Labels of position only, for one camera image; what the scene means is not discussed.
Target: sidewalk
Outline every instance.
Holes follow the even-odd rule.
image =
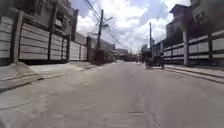
[[[0,68],[0,93],[32,82],[63,76],[73,72],[79,72],[94,68],[88,62],[73,62],[70,64],[27,66],[23,63],[12,64]]]
[[[222,69],[198,68],[198,67],[183,67],[177,65],[166,65],[168,71],[173,71],[193,77],[198,77],[218,83],[224,84],[224,71]]]

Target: cloud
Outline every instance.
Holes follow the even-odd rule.
[[[175,4],[182,4],[182,5],[186,5],[189,6],[190,5],[190,0],[165,0],[165,5],[168,7],[167,11],[170,11]]]
[[[78,16],[78,24],[77,24],[77,31],[82,33],[83,35],[88,35],[92,32],[95,28],[96,23],[92,19],[91,16]]]
[[[153,5],[136,6],[132,4],[132,1],[133,0],[90,0],[99,14],[100,8],[104,9],[105,19],[113,17],[107,24],[109,24],[111,30],[114,31],[123,44],[117,44],[117,46],[129,48],[137,52],[142,44],[146,43],[145,36],[149,35],[149,23],[151,22],[153,24],[153,38],[156,42],[159,42],[166,37],[166,24],[172,21],[173,16],[169,14],[165,18],[159,18],[158,20],[156,18],[151,18],[148,19],[145,24],[140,24],[141,17],[147,12],[150,6]],[[167,14],[176,3],[188,5],[189,0],[166,0],[165,5],[168,10],[164,9],[163,12]],[[78,18],[77,30],[85,35],[92,32],[94,28],[96,28],[96,24],[98,24],[98,21],[91,11],[89,11],[87,16],[79,16]],[[117,43],[105,30],[103,31],[102,38],[108,42]]]

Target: gate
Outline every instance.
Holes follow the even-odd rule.
[[[67,36],[50,34],[38,23],[22,25],[19,60],[27,64],[65,63],[68,60]]]

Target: window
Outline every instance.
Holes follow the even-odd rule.
[[[41,15],[43,10],[44,2],[42,0],[39,0],[37,4],[37,14]]]
[[[63,19],[63,28],[64,30],[68,27],[68,19],[66,17],[64,17]]]

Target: house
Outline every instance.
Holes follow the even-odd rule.
[[[78,10],[68,0],[14,0],[12,5],[49,30],[53,27],[55,32],[71,35],[74,40]]]

